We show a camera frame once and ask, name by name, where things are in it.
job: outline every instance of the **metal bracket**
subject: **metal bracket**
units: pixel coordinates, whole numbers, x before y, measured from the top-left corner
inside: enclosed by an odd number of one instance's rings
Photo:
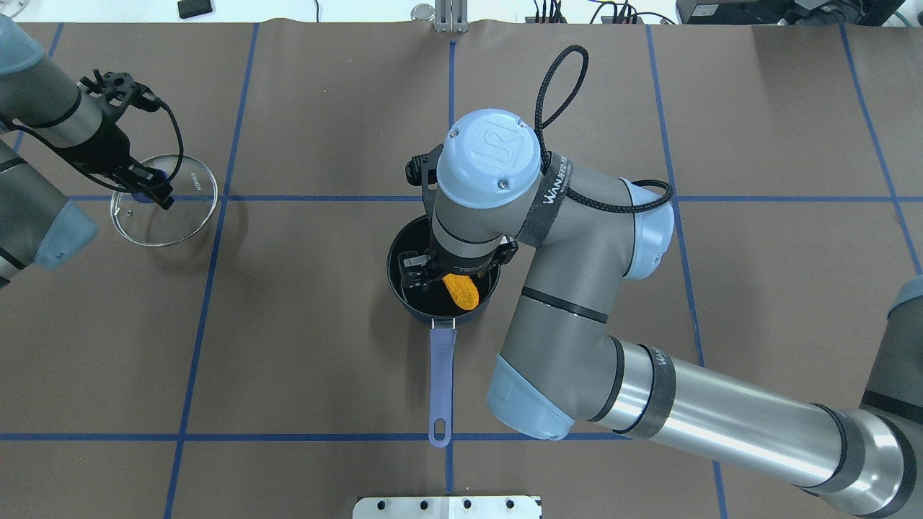
[[[468,32],[468,0],[436,0],[436,32]]]
[[[363,498],[353,519],[541,519],[542,499],[534,496],[439,496]]]

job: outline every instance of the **metal plate with holes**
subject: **metal plate with holes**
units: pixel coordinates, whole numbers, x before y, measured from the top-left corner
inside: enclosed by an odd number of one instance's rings
[[[478,496],[423,498],[363,498],[353,507],[353,519],[541,519],[537,496]]]

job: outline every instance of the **white label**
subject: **white label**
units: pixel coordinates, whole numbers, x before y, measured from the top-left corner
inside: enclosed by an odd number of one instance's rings
[[[692,16],[694,17],[709,17],[718,10],[717,4],[702,4],[701,6],[695,6],[695,9],[692,10]]]

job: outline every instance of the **light blue joint cap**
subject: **light blue joint cap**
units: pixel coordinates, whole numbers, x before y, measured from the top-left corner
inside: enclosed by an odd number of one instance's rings
[[[498,420],[539,440],[561,440],[574,425],[573,418],[552,404],[502,356],[497,356],[487,405]]]
[[[439,190],[472,209],[492,209],[522,196],[542,165],[538,137],[515,114],[475,110],[449,129],[437,165]]]
[[[635,186],[629,180],[622,178],[621,181],[629,189],[631,205],[641,205],[660,198],[660,195],[644,187]],[[625,273],[625,278],[638,280],[646,278],[657,270],[660,260],[670,247],[675,223],[673,206],[666,203],[657,209],[636,212],[634,218],[634,252],[631,254],[631,266]]]
[[[93,241],[99,230],[74,200],[68,200],[48,228],[33,262],[47,271],[53,271]]]
[[[895,308],[918,297],[923,297],[923,276],[917,276],[901,287],[900,292],[897,293],[897,298],[894,300],[894,304],[891,305],[891,309],[888,310],[888,315],[890,316]]]
[[[45,52],[15,21],[0,15],[0,76],[35,66]]]

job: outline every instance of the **pot handle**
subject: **pot handle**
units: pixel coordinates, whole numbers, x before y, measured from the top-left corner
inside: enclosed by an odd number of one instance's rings
[[[455,333],[455,319],[432,320],[429,330],[429,442],[439,449],[449,445],[452,436]]]

